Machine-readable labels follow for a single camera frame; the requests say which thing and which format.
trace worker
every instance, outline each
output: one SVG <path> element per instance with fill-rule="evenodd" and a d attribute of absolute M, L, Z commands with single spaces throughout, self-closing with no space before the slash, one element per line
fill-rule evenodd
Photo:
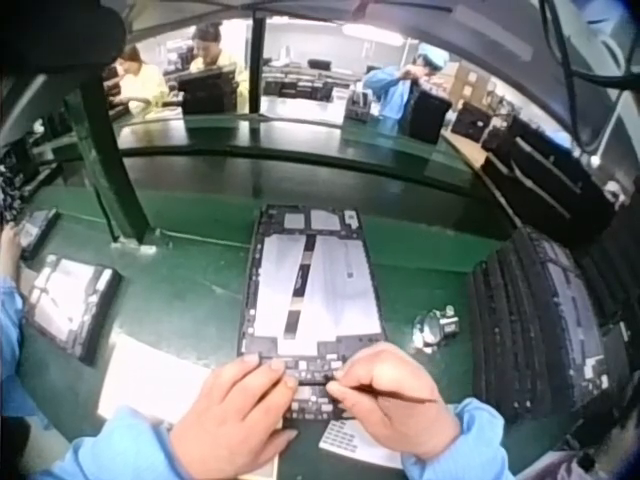
<path fill-rule="evenodd" d="M 380 102 L 380 117 L 397 121 L 403 117 L 411 90 L 420 82 L 440 72 L 449 63 L 449 53 L 420 43 L 413 62 L 402 69 L 386 67 L 369 72 L 363 87 L 373 92 Z"/>
<path fill-rule="evenodd" d="M 199 72 L 208 67 L 224 67 L 235 65 L 235 78 L 238 82 L 238 112 L 249 111 L 249 74 L 244 68 L 244 62 L 234 58 L 220 48 L 222 34 L 219 23 L 198 25 L 193 32 L 193 47 L 196 59 L 191 62 L 189 71 Z"/>
<path fill-rule="evenodd" d="M 135 45 L 125 48 L 116 66 L 122 71 L 122 79 L 120 80 L 121 93 L 115 103 L 128 104 L 129 110 L 134 115 L 169 94 L 167 82 L 160 69 L 144 62 L 140 56 L 140 50 Z"/>
<path fill-rule="evenodd" d="M 17 229 L 7 226 L 0 242 L 2 415 L 31 415 L 35 407 L 15 375 L 23 317 L 16 289 Z M 432 402 L 376 398 L 354 389 L 360 385 Z M 120 408 L 98 436 L 74 441 L 62 460 L 30 478 L 237 478 L 268 463 L 296 437 L 295 430 L 279 428 L 296 389 L 281 360 L 260 366 L 257 355 L 245 355 L 211 372 L 173 428 Z M 429 373 L 391 344 L 378 343 L 353 356 L 327 390 L 381 445 L 402 452 L 410 480 L 513 478 L 500 446 L 502 417 L 474 399 L 446 405 Z M 17 405 L 18 398 L 25 405 Z M 11 432 L 2 433 L 3 445 L 12 445 Z M 8 471 L 7 460 L 2 462 L 2 471 Z"/>

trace green workbench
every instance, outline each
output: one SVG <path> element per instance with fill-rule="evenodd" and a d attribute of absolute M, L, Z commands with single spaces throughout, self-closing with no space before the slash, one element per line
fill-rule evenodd
<path fill-rule="evenodd" d="M 211 162 L 220 162 L 227 161 L 220 155 L 230 155 L 233 161 L 241 154 L 257 162 L 265 157 L 268 161 L 298 159 L 323 168 L 356 171 L 360 171 L 354 166 L 357 162 L 368 162 L 367 173 L 386 175 L 395 169 L 394 178 L 404 177 L 436 192 L 439 200 L 415 208 L 441 210 L 437 222 L 425 225 L 380 218 L 373 209 L 369 211 L 373 215 L 364 216 L 365 235 L 390 340 L 408 349 L 416 315 L 454 305 L 462 322 L 460 336 L 436 353 L 419 353 L 416 358 L 432 373 L 447 401 L 457 402 L 471 394 L 466 275 L 498 248 L 511 227 L 453 149 L 442 153 L 447 146 L 441 145 L 435 152 L 412 140 L 357 125 L 335 129 L 260 118 L 196 117 L 134 123 L 119 127 L 117 137 L 132 161 L 141 155 L 208 154 Z M 69 146 L 73 147 L 73 142 L 67 142 Z M 340 161 L 351 163 L 345 167 Z M 371 171 L 372 164 L 377 171 Z M 147 247 L 142 250 L 110 244 L 94 192 L 84 187 L 56 184 L 41 190 L 30 205 L 55 206 L 62 213 L 32 268 L 37 270 L 47 254 L 57 253 L 112 266 L 124 277 L 93 367 L 80 364 L 26 328 L 19 374 L 36 403 L 69 439 L 99 431 L 98 399 L 118 333 L 208 367 L 225 363 L 236 354 L 253 224 L 260 205 L 269 199 L 154 186 L 137 190 L 150 224 L 157 229 L 149 233 Z M 465 219 L 469 218 L 492 224 L 494 234 L 466 228 Z M 511 428 L 505 446 L 513 471 L 520 471 L 551 448 L 566 431 L 568 420 L 549 418 Z M 281 479 L 402 477 L 397 471 L 319 450 L 324 424 L 304 423 L 299 429 L 299 437 L 282 457 Z"/>

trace light blue jacket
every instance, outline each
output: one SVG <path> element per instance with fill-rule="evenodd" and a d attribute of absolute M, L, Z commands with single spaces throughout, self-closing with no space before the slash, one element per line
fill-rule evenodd
<path fill-rule="evenodd" d="M 380 116 L 399 120 L 411 92 L 411 81 L 400 80 L 397 67 L 373 70 L 365 75 L 362 86 L 373 92 L 380 102 Z"/>
<path fill-rule="evenodd" d="M 40 415 L 15 375 L 19 356 L 23 303 L 14 283 L 0 277 L 2 327 L 2 414 Z M 462 434 L 449 449 L 429 462 L 403 455 L 410 480 L 512 479 L 507 454 L 500 446 L 504 421 L 491 407 L 467 399 L 452 407 Z M 80 438 L 50 470 L 32 475 L 41 480 L 188 480 L 173 457 L 166 428 L 152 425 L 139 413 L 121 408 L 97 437 Z"/>

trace blue cap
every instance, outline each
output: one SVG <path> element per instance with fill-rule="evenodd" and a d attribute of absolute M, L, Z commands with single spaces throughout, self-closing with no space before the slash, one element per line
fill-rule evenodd
<path fill-rule="evenodd" d="M 418 55 L 425 57 L 428 66 L 434 70 L 442 70 L 451 58 L 449 52 L 428 43 L 420 43 L 418 45 Z"/>

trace computer monitor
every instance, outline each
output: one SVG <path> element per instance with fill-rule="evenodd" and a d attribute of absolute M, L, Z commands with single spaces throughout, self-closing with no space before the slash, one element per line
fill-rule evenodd
<path fill-rule="evenodd" d="M 178 76 L 178 90 L 184 93 L 182 111 L 185 114 L 235 112 L 238 103 L 235 70 L 232 64 Z"/>

